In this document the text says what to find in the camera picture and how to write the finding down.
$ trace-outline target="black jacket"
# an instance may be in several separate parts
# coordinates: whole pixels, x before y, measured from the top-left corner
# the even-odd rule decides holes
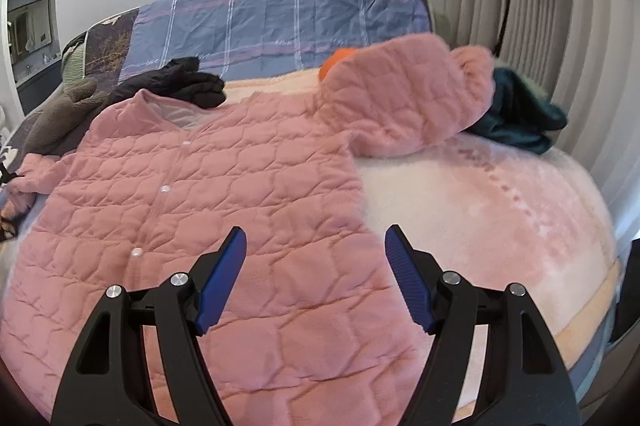
[[[198,72],[197,57],[172,59],[160,70],[143,72],[120,83],[110,93],[104,108],[130,99],[139,90],[148,89],[163,97],[181,99],[200,108],[215,108],[225,102],[225,83],[217,75]]]

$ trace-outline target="jacket sleeve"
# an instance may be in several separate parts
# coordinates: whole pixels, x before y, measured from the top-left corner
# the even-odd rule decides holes
[[[350,134],[355,155],[392,157],[443,142],[478,121],[494,94],[486,48],[450,52],[433,34],[363,48],[320,83],[316,117]]]
[[[20,176],[5,187],[15,214],[26,212],[33,205],[37,194],[50,194],[65,177],[72,160],[73,155],[58,159],[34,153],[28,154],[18,170]]]

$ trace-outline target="blue plaid duvet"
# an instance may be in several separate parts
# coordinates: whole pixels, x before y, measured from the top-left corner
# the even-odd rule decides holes
[[[227,81],[282,75],[414,32],[431,32],[422,0],[160,0],[140,7],[118,82],[185,56]]]

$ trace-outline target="black cable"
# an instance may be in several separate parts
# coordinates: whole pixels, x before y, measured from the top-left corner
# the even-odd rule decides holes
[[[500,52],[502,51],[502,43],[504,41],[504,33],[507,30],[507,19],[509,17],[509,8],[511,7],[511,0],[507,0],[504,5],[504,15],[502,17],[502,26],[500,27],[500,34],[498,35],[498,40],[495,43],[494,47],[494,56],[500,57]]]

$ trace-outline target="bed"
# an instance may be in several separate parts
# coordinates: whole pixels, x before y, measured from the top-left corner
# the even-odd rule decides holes
[[[255,91],[314,91],[318,66],[335,49],[431,32],[433,19],[427,0],[160,0],[76,38],[65,49],[63,76],[91,76],[110,91],[173,57],[198,55],[201,70],[225,80],[232,104]],[[14,170],[39,113],[29,114],[8,142]],[[577,398],[584,395],[608,342],[622,277],[609,215],[589,175],[556,149],[537,157],[465,133],[408,157],[361,158],[356,165],[366,224],[379,236],[398,223],[414,247],[476,285],[503,289],[520,281],[528,287]],[[4,244],[3,287],[11,284],[20,244],[45,204],[39,197],[18,238]],[[528,237],[537,240],[530,249]],[[485,341],[478,328],[460,417],[473,409]],[[36,399],[33,381],[21,379],[27,376],[20,370],[14,375],[48,416],[53,396]]]

